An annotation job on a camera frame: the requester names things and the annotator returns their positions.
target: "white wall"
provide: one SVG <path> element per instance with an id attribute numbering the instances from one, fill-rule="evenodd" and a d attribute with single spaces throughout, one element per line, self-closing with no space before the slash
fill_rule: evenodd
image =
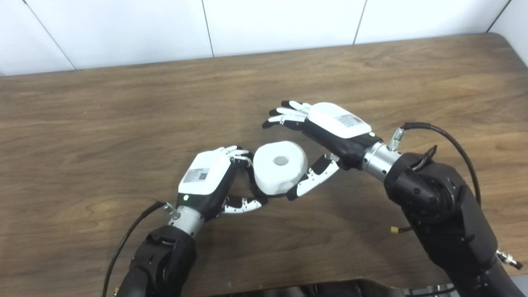
<path id="1" fill-rule="evenodd" d="M 486 32 L 508 0 L 368 0 L 356 44 Z"/>
<path id="2" fill-rule="evenodd" d="M 215 57 L 354 43 L 365 0 L 204 0 Z"/>
<path id="3" fill-rule="evenodd" d="M 26 1 L 76 68 L 212 57 L 200 0 Z"/>
<path id="4" fill-rule="evenodd" d="M 508 0 L 26 1 L 0 0 L 5 75 L 480 33 Z M 519 49 L 526 1 L 494 26 Z"/>
<path id="5" fill-rule="evenodd" d="M 528 66 L 528 0 L 512 0 L 490 32 L 504 36 Z"/>
<path id="6" fill-rule="evenodd" d="M 73 66 L 21 0 L 0 0 L 0 76 Z"/>

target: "black cable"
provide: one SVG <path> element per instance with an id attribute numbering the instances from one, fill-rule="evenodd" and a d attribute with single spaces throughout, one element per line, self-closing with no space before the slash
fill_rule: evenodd
<path id="1" fill-rule="evenodd" d="M 443 291 L 438 291 L 438 292 L 431 292 L 431 293 L 424 293 L 424 294 L 417 294 L 417 295 L 407 295 L 406 294 L 406 296 L 407 297 L 428 297 L 428 296 L 434 296 L 434 295 L 448 294 L 448 293 L 454 292 L 455 290 L 456 290 L 455 287 L 452 287 L 452 288 L 449 288 Z"/>
<path id="2" fill-rule="evenodd" d="M 481 205 L 481 198 L 480 198 L 480 186 L 478 185 L 478 178 L 477 173 L 475 172 L 475 168 L 473 167 L 473 164 L 471 163 L 471 159 L 467 155 L 466 151 L 462 148 L 462 146 L 456 141 L 454 137 L 449 135 L 446 131 L 443 129 L 433 126 L 429 123 L 418 123 L 418 122 L 412 122 L 412 123 L 405 123 L 403 126 L 401 126 L 403 130 L 411 130 L 411 129 L 426 129 L 426 130 L 432 130 L 439 134 L 441 134 L 443 137 L 447 138 L 453 146 L 457 149 L 458 153 L 462 156 L 464 161 L 466 162 L 467 168 L 469 170 L 469 174 L 471 175 L 471 179 L 473 180 L 473 187 L 475 188 L 475 199 L 477 200 L 478 205 Z"/>
<path id="3" fill-rule="evenodd" d="M 156 209 L 161 208 L 161 207 L 163 207 L 166 204 L 167 203 L 165 203 L 165 202 L 156 201 L 149 208 L 145 209 L 145 211 L 143 211 L 141 213 L 141 215 L 139 215 L 139 217 L 136 219 L 136 221 L 132 224 L 132 226 L 125 233 L 125 236 L 123 237 L 123 239 L 121 240 L 121 242 L 117 246 L 117 250 L 114 253 L 114 256 L 112 257 L 112 260 L 110 261 L 110 265 L 108 265 L 108 270 L 106 271 L 106 276 L 105 276 L 105 283 L 104 283 L 104 285 L 102 287 L 102 297 L 106 297 L 106 293 L 108 291 L 108 283 L 110 282 L 110 276 L 112 275 L 112 269 L 114 269 L 114 265 L 116 263 L 117 257 L 119 257 L 119 253 L 121 253 L 121 250 L 123 249 L 123 246 L 127 242 L 128 237 L 130 237 L 130 234 L 132 234 L 132 231 L 134 231 L 134 229 L 139 224 L 139 222 L 141 222 L 141 220 L 143 220 L 148 215 L 153 213 Z"/>

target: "wood grain surface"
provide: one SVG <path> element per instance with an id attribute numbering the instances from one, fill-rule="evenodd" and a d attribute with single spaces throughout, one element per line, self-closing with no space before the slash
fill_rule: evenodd
<path id="1" fill-rule="evenodd" d="M 0 78 L 0 295 L 99 296 L 124 232 L 154 199 L 174 201 L 198 152 L 291 140 L 314 162 L 325 151 L 301 133 L 260 128 L 281 100 L 337 103 L 386 140 L 405 121 L 451 132 L 477 169 L 500 247 L 528 262 L 528 71 L 501 36 L 478 34 Z M 469 181 L 441 136 L 412 131 L 401 148 L 433 144 Z M 248 192 L 241 174 L 232 193 Z M 159 211 L 140 224 L 111 287 L 167 220 Z M 341 171 L 294 202 L 206 224 L 183 295 L 447 282 L 393 225 L 406 222 L 382 184 Z"/>

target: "qr code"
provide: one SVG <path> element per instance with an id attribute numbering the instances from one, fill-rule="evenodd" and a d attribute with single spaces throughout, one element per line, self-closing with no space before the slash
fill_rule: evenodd
<path id="1" fill-rule="evenodd" d="M 208 173 L 209 168 L 189 169 L 189 171 L 187 171 L 187 174 L 185 175 L 185 178 L 183 179 L 183 183 L 205 182 Z"/>

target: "white cylindrical object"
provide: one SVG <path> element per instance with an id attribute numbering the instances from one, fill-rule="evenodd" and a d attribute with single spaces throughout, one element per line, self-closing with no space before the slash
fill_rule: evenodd
<path id="1" fill-rule="evenodd" d="M 255 181 L 267 195 L 286 193 L 308 169 L 308 158 L 294 142 L 281 141 L 265 144 L 253 158 Z"/>

